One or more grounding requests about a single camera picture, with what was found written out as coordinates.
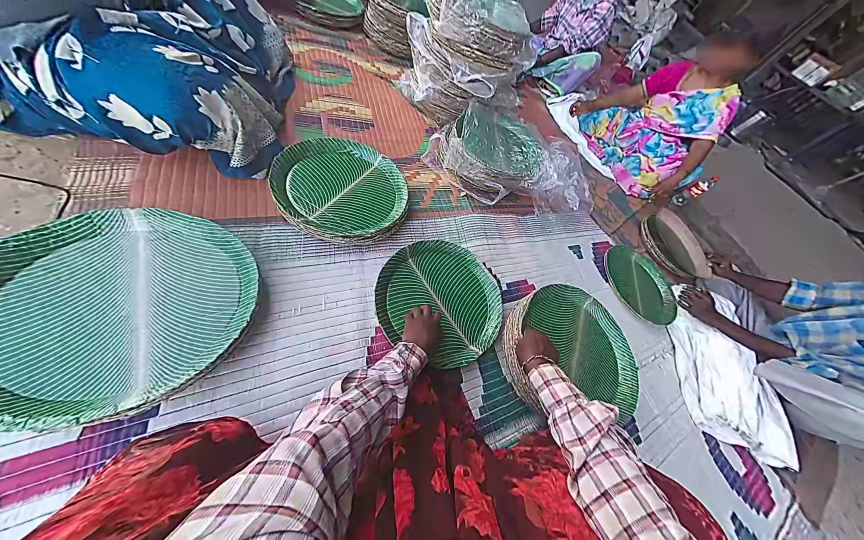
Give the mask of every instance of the red floral fabric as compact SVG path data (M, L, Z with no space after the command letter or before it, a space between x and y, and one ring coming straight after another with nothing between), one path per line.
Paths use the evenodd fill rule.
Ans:
M596 538L567 485L569 464L547 430L489 448L456 371L426 368L405 418L359 478L346 538L373 540ZM697 498L649 475L699 540L725 532Z
M569 465L548 431L489 448L458 370L426 368L402 422L356 483L348 540L542 540L596 536L567 486ZM133 442L27 538L164 538L268 444L247 423L184 423ZM689 491L649 469L698 540L725 539Z
M236 418L183 423L142 437L26 540L165 538L268 447L251 425Z

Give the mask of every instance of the blue plaid shirt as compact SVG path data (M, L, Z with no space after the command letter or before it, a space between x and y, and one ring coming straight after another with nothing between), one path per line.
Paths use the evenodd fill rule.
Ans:
M864 281L792 280L782 304L803 311L772 326L795 349L784 361L816 375L864 387Z

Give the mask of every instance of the pink blouse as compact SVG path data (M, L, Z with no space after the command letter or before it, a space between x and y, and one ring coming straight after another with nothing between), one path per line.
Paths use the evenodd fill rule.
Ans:
M652 75L646 77L645 80L642 80L645 95L652 97L656 94L678 91L679 83L686 78L686 75L693 66L695 66L694 61L683 60L670 63L666 67L655 71Z

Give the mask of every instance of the checkered shirt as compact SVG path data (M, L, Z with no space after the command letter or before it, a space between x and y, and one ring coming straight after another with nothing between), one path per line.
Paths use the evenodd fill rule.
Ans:
M318 393L278 441L209 494L169 538L341 537L366 457L402 420L426 353L399 343Z
M864 281L793 279L782 304L805 312L772 326L774 337L796 352L784 362L864 387Z
M366 456L402 420L426 354L400 343L373 365L322 390L294 424L189 514L170 539L336 539L346 530ZM686 538L665 497L614 422L554 366L530 377L572 467L569 491L603 539Z
M691 538L616 424L618 409L586 398L554 365L534 368L529 381L568 461L568 491L599 538Z
M594 51L609 39L616 0L556 0L542 14L542 49L562 46L569 55Z

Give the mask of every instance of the blue floral fabric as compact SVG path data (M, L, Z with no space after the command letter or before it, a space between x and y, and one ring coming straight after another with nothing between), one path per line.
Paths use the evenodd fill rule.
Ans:
M151 4L167 7L143 9ZM258 0L129 6L56 19L40 41L26 32L11 44L0 58L0 129L92 135L154 154L195 146L231 177L267 169L282 151L276 128L294 80L282 32Z

